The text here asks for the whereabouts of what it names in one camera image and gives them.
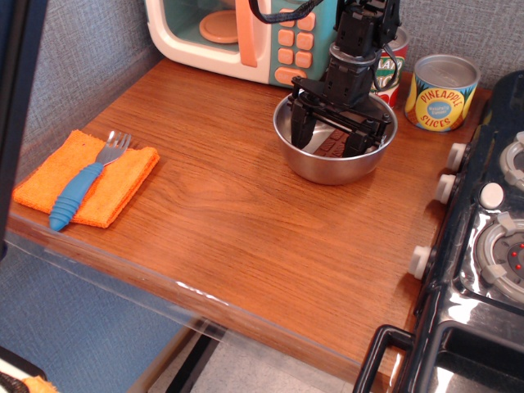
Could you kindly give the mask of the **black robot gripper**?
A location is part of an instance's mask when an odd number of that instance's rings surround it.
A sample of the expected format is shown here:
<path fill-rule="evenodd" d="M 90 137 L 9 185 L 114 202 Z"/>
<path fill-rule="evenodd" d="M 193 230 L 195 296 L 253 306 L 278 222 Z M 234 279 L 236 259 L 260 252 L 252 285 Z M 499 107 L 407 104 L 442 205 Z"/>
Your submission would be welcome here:
<path fill-rule="evenodd" d="M 352 56 L 333 44 L 329 55 L 323 81 L 291 79 L 291 144 L 306 147 L 316 121 L 322 120 L 348 133 L 343 157 L 361 156 L 369 143 L 378 143 L 386 128 L 386 117 L 370 102 L 382 49 L 374 47 L 367 56 Z"/>

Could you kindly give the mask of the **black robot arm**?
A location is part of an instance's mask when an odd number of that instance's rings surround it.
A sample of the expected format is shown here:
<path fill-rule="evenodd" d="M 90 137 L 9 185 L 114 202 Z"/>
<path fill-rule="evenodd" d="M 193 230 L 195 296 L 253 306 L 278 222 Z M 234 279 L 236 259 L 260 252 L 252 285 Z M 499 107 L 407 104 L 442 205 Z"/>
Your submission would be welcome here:
<path fill-rule="evenodd" d="M 334 43 L 322 81 L 295 77 L 291 105 L 291 144 L 303 149 L 317 121 L 347 134 L 344 157 L 361 156 L 382 144 L 392 116 L 371 96 L 377 68 L 400 27 L 398 1 L 339 1 Z"/>

